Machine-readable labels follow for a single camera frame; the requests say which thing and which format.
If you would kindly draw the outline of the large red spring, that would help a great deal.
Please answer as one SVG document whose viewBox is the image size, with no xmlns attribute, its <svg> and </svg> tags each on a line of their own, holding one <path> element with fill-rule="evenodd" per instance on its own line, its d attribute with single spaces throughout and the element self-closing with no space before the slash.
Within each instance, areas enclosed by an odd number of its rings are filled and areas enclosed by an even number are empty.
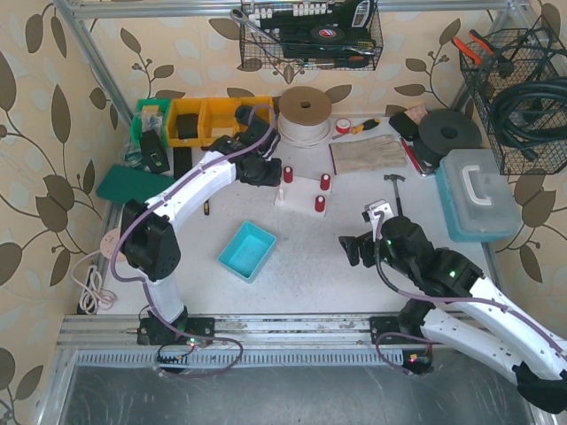
<svg viewBox="0 0 567 425">
<path fill-rule="evenodd" d="M 283 181 L 286 184 L 291 184 L 293 182 L 294 173 L 293 168 L 291 166 L 285 166 L 283 168 Z"/>
<path fill-rule="evenodd" d="M 315 198 L 314 209 L 317 213 L 325 213 L 326 211 L 326 198 L 323 195 L 319 195 Z"/>
<path fill-rule="evenodd" d="M 329 191 L 331 188 L 331 177 L 329 174 L 322 174 L 320 178 L 320 190 Z"/>
</svg>

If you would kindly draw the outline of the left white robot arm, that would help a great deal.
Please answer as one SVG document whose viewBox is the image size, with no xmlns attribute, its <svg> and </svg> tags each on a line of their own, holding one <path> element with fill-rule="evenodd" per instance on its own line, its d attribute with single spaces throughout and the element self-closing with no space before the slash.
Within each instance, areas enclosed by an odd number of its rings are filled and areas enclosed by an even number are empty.
<svg viewBox="0 0 567 425">
<path fill-rule="evenodd" d="M 124 206 L 110 272 L 119 282 L 142 284 L 153 317 L 165 328 L 181 335 L 174 324 L 186 312 L 175 279 L 181 261 L 176 232 L 206 200 L 233 182 L 278 185 L 282 161 L 271 157 L 276 141 L 275 119 L 253 143 L 221 136 L 180 180 L 154 197 L 132 199 Z"/>
</svg>

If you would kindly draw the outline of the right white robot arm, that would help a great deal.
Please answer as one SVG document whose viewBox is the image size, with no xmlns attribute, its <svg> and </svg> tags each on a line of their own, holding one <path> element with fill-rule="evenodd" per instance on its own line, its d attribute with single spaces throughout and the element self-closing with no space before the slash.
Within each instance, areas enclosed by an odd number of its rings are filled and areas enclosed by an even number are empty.
<svg viewBox="0 0 567 425">
<path fill-rule="evenodd" d="M 532 405 L 566 409 L 566 342 L 509 300 L 461 253 L 436 248 L 408 217 L 384 200 L 362 213 L 372 229 L 338 241 L 351 266 L 375 267 L 386 285 L 407 299 L 391 327 L 371 324 L 374 345 L 399 339 L 426 350 L 399 366 L 419 375 L 431 366 L 434 344 L 447 345 L 499 373 Z"/>
</svg>

